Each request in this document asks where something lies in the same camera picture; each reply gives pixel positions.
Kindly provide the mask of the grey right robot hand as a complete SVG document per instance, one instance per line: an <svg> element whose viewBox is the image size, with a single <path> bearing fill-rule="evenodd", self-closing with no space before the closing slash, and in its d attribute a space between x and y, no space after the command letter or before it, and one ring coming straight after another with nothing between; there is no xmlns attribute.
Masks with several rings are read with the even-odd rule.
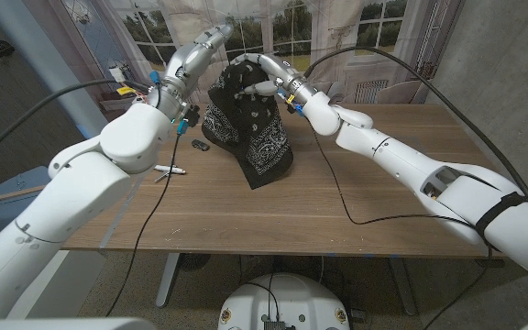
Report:
<svg viewBox="0 0 528 330"><path fill-rule="evenodd" d="M306 103L312 96L318 93L286 60L281 60L273 55L244 53L235 57L230 64L238 65L244 61L249 61L259 66L268 76L271 76L271 80L252 83L240 92L240 94L272 96L279 89L282 89L288 92L289 95L293 95L298 102Z"/></svg>

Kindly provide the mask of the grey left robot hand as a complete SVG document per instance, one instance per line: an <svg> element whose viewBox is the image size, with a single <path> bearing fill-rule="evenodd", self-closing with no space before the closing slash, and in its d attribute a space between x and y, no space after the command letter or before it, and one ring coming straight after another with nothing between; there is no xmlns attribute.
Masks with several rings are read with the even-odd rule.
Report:
<svg viewBox="0 0 528 330"><path fill-rule="evenodd" d="M177 49L167 64L162 81L173 85L183 99L187 98L233 30L228 24L212 27L193 42Z"/></svg>

